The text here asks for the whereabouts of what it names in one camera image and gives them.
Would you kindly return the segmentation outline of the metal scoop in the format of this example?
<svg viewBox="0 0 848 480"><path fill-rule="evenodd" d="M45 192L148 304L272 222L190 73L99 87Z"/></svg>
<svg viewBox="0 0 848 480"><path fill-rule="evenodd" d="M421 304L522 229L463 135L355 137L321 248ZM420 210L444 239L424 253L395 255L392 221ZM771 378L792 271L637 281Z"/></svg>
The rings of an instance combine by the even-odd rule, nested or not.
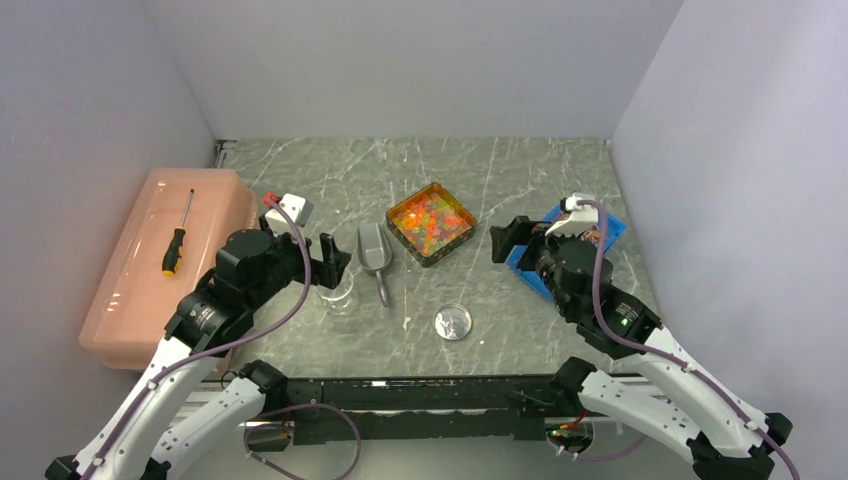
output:
<svg viewBox="0 0 848 480"><path fill-rule="evenodd" d="M383 274L393 258L389 241L378 223L360 225L357 239L359 263L365 271L374 275L381 304L389 308L390 297Z"/></svg>

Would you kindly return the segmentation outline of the clear plastic cup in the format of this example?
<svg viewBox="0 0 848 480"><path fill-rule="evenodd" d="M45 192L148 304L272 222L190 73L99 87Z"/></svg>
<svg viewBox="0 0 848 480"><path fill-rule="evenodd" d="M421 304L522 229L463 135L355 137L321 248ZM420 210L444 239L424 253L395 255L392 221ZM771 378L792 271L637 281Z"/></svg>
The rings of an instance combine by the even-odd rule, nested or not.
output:
<svg viewBox="0 0 848 480"><path fill-rule="evenodd" d="M317 286L316 291L328 314L346 316L354 312L358 305L358 293L354 288L354 277L345 272L334 289Z"/></svg>

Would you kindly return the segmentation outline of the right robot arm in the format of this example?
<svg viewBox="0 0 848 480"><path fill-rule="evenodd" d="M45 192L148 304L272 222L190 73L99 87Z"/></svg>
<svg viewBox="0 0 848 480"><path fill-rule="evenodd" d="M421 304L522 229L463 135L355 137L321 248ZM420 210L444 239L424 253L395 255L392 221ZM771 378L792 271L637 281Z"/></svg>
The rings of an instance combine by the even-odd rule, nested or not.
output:
<svg viewBox="0 0 848 480"><path fill-rule="evenodd" d="M557 411L581 408L614 418L663 444L700 479L767 479L791 421L734 395L677 342L657 314L613 285L612 264L594 243L549 234L550 223L517 216L493 227L492 260L523 248L518 269L535 273L560 316L594 349L637 372L663 394L657 399L592 363L570 357L552 380Z"/></svg>

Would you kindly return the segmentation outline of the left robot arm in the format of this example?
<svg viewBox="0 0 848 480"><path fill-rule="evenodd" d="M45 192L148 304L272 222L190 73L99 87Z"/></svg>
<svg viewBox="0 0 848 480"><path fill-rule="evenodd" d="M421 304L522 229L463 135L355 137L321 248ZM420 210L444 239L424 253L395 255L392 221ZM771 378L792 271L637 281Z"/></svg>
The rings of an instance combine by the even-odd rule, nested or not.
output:
<svg viewBox="0 0 848 480"><path fill-rule="evenodd" d="M290 404L288 379L255 360L229 386L178 425L185 400L232 349L256 339L256 311L293 282L331 288L351 256L326 233L322 256L299 233L243 229L218 250L213 268L166 325L142 377L97 436L75 455L55 458L48 479L176 479L217 434L255 416L279 417Z"/></svg>

